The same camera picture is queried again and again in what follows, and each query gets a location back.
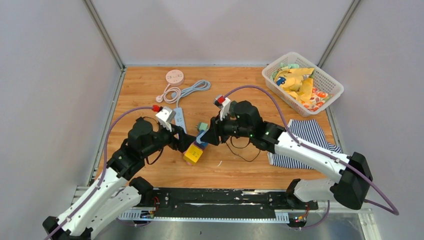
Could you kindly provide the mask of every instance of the white wall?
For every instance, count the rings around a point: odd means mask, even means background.
[[[0,239],[43,239],[94,163],[119,71],[81,0],[0,3]]]
[[[422,0],[362,1],[324,66],[344,85],[333,107],[349,153],[367,157],[400,211],[376,209],[384,240],[424,235],[423,10]]]
[[[93,0],[125,64],[318,63],[351,0]]]

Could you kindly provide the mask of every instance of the laundry basket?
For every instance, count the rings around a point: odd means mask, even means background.
[[[310,111],[306,109],[306,107],[304,107],[300,102],[296,101],[287,92],[282,90],[277,84],[275,84],[273,79],[271,79],[271,75],[273,74],[273,72],[278,70],[278,68],[280,67],[280,63],[299,64],[301,68],[315,68],[315,70],[313,71],[313,86],[319,91],[332,94],[333,96],[316,111]],[[271,91],[273,91],[275,94],[277,94],[281,99],[283,99],[284,102],[286,102],[290,107],[296,110],[296,112],[298,112],[302,117],[315,115],[325,110],[330,104],[332,104],[336,99],[338,99],[345,90],[342,84],[340,84],[340,82],[336,81],[325,71],[317,67],[312,62],[308,61],[299,53],[293,51],[287,53],[286,55],[283,55],[282,57],[265,67],[262,70],[262,75],[265,78],[266,86],[271,89]]]

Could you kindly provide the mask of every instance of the wooden surface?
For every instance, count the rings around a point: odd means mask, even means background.
[[[127,69],[119,100],[113,115],[113,120],[125,111],[140,107],[152,106],[156,96],[162,94],[166,87],[165,75],[175,67],[129,67]],[[209,123],[211,117],[218,114],[218,108],[213,104],[215,97],[226,94],[242,85],[257,85],[266,90],[261,67],[177,67],[185,75],[181,89],[194,84],[200,79],[211,82],[208,91],[200,91],[182,98],[179,102],[183,109],[187,132],[197,135],[196,125],[199,122]],[[325,132],[327,141],[334,142],[331,127],[325,111],[308,118],[301,117],[278,96],[269,92],[279,103],[287,120],[316,119]],[[238,102],[250,101],[259,109],[261,117],[268,122],[283,125],[272,101],[257,89],[242,89],[229,96]],[[161,106],[175,107],[174,104],[161,103]],[[125,116],[112,130],[108,140],[108,156],[116,151],[127,137],[135,120],[140,117],[154,118],[151,110],[140,110]],[[235,146],[244,146],[247,139],[234,139]],[[258,149],[249,145],[245,149],[233,149],[244,158],[251,160]],[[149,159],[152,161],[158,153]],[[99,171],[103,168],[103,158]],[[246,162],[233,155],[225,144],[209,145],[195,166],[188,166],[183,160],[183,154],[166,147],[162,156],[154,165],[146,165],[135,177],[141,176],[155,187],[185,187],[185,188],[233,188],[233,189],[286,189],[296,178],[311,180],[325,176],[315,170],[287,169],[272,166],[268,162],[266,152],[261,152],[253,162]]]

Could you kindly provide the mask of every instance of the orange patterned cloth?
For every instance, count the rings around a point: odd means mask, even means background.
[[[333,94],[328,94],[323,91],[318,91],[315,87],[312,88],[312,96],[309,102],[301,101],[300,103],[311,112],[318,110],[325,102],[327,102]]]

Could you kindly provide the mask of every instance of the light blue cable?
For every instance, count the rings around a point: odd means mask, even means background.
[[[181,98],[187,97],[191,93],[197,92],[197,91],[206,91],[211,88],[211,82],[206,81],[204,79],[197,81],[193,86],[184,88],[181,90],[181,96],[176,101],[176,107],[178,108],[178,102]]]

